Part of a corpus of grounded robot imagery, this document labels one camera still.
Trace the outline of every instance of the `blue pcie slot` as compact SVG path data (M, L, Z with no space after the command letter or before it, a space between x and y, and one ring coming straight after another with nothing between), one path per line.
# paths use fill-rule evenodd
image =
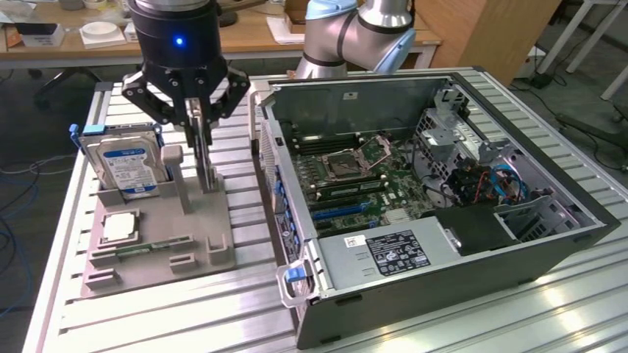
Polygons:
M359 206L339 208L338 210L325 211L313 214L313 219L321 221L322 219L341 217L343 215L355 215L357 213L365 212L371 202L363 202Z

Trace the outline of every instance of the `blue hard drive label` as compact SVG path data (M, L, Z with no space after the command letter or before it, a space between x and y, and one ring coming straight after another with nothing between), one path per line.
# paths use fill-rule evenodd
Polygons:
M122 149L121 151L109 151L103 153L103 156L107 158L111 157L123 157L123 156L135 156L138 154L146 154L146 149Z
M151 166L146 164L146 149L122 149L103 153L107 168L118 188L127 194L138 195L154 190L158 186Z

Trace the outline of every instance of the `wooden cabinet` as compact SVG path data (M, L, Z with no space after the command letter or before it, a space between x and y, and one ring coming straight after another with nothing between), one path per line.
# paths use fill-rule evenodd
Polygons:
M479 65L509 85L561 0L415 0L443 39L433 68Z

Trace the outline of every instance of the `blue tab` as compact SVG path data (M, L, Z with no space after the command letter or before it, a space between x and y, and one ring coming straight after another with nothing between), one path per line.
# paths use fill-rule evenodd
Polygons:
M97 124L97 125L86 125L83 129L83 135L102 135L106 133L106 124Z
M306 278L307 278L306 269L303 267L291 268L286 272L286 282L289 283L303 281Z
M70 125L70 140L75 143L77 147L79 147L79 150L83 151L83 147L81 146L81 141L79 141L79 125L73 124Z

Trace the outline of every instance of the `power supply label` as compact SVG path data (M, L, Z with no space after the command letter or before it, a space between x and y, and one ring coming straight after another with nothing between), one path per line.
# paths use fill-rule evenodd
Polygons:
M385 276L430 266L429 257L411 230L367 239L367 245Z

